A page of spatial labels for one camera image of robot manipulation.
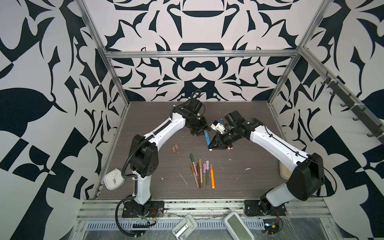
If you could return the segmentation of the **blue highlighter pen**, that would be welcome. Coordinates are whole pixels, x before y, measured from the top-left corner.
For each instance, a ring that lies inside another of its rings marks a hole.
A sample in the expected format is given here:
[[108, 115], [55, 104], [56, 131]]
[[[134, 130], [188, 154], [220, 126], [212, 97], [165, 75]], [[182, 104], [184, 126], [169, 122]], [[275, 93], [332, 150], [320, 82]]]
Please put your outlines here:
[[210, 140], [210, 136], [208, 134], [208, 131], [204, 130], [204, 134], [205, 134], [207, 145], [209, 146], [211, 144], [211, 140]]

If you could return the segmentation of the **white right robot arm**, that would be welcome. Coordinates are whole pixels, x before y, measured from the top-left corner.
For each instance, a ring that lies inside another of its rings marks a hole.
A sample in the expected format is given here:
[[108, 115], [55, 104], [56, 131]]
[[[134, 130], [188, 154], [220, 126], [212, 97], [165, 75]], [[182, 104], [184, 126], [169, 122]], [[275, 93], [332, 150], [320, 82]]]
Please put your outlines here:
[[278, 137], [261, 121], [246, 120], [238, 111], [226, 115], [226, 124], [214, 121], [216, 132], [209, 149], [231, 149], [233, 143], [247, 139], [272, 154], [291, 172], [286, 183], [273, 188], [260, 198], [262, 212], [278, 208], [291, 200], [306, 201], [325, 183], [323, 159], [318, 154], [301, 151]]

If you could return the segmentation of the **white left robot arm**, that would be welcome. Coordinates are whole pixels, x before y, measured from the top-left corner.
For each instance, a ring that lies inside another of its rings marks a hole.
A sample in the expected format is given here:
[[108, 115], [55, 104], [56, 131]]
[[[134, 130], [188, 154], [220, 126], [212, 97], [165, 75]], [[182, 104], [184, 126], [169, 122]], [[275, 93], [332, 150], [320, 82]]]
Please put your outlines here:
[[151, 201], [151, 177], [159, 165], [159, 150], [179, 130], [187, 127], [191, 135], [200, 136], [208, 128], [204, 117], [205, 105], [197, 98], [173, 106], [168, 118], [157, 128], [141, 136], [134, 136], [129, 156], [122, 169], [122, 177], [136, 180], [133, 201], [144, 206]]

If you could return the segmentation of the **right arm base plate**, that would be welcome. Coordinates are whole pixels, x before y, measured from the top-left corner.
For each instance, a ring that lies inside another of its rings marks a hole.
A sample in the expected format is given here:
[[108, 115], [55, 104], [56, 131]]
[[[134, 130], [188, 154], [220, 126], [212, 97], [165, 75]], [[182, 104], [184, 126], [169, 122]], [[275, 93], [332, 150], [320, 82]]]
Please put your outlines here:
[[245, 215], [248, 217], [258, 216], [286, 216], [284, 204], [274, 207], [267, 200], [245, 200]]

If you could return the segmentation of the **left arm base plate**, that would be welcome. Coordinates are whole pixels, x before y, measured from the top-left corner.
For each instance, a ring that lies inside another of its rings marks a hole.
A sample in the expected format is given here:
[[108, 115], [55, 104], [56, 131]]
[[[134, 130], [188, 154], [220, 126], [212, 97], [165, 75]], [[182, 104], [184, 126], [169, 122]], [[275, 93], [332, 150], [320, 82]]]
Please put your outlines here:
[[136, 201], [131, 200], [124, 203], [123, 218], [136, 218], [139, 216], [155, 218], [161, 215], [165, 208], [164, 201], [149, 200], [144, 205], [138, 204]]

